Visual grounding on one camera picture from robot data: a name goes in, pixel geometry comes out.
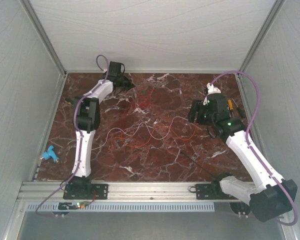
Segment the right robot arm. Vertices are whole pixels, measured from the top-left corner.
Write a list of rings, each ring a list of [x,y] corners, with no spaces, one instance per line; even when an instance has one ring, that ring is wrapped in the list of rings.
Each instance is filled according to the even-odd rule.
[[[239,158],[253,181],[248,184],[231,173],[218,175],[211,182],[211,193],[215,198],[232,196],[240,200],[261,222],[290,211],[295,216],[298,214],[295,205],[297,184],[292,179],[284,179],[268,163],[251,139],[246,125],[240,118],[231,116],[223,94],[212,93],[204,100],[193,100],[187,117],[190,123],[213,130],[211,138],[221,138]]]

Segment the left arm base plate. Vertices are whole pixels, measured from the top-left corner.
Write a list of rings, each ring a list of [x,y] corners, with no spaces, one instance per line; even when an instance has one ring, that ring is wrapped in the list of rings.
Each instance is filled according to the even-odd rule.
[[[92,183],[83,188],[67,184],[63,192],[64,200],[107,200],[109,185]]]

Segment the blue plastic fitting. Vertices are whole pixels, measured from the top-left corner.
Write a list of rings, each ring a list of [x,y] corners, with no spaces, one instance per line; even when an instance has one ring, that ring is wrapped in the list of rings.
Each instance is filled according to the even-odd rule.
[[[53,145],[50,145],[47,150],[40,155],[39,159],[41,161],[52,159],[54,163],[60,162],[60,158],[55,153]]]

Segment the black yellow screwdriver left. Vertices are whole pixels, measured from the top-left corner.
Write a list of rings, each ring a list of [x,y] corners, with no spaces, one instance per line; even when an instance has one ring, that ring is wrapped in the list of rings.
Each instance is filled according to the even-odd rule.
[[[73,106],[73,105],[74,105],[74,100],[71,99],[71,98],[66,97],[66,98],[64,99],[64,101],[65,101],[68,105],[70,105],[70,106]]]

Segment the black screwdriver right side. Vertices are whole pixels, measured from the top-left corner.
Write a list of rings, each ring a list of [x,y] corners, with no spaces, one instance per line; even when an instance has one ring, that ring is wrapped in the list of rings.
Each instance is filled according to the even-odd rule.
[[[239,106],[239,104],[236,102],[236,109],[240,115],[241,118],[245,119],[246,118],[246,113],[245,111]]]

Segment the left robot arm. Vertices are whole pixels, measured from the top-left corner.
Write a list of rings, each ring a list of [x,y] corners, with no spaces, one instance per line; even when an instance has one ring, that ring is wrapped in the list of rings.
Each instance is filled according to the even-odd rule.
[[[123,63],[111,61],[97,84],[74,99],[76,150],[72,181],[86,180],[91,174],[92,143],[101,123],[100,103],[116,89],[129,91],[135,87],[132,80],[125,76],[125,70]]]

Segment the aluminium front rail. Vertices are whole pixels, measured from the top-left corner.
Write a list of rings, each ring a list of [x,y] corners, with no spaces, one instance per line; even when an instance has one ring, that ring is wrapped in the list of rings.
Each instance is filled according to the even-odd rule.
[[[189,191],[195,182],[106,181],[108,202],[196,202]],[[17,200],[41,202],[60,187],[59,181],[27,181],[21,184]]]

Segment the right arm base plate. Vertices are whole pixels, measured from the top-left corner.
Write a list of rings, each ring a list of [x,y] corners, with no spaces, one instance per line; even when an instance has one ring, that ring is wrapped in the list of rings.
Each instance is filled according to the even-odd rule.
[[[199,183],[194,187],[197,200],[237,200],[232,195],[222,192],[218,183]]]

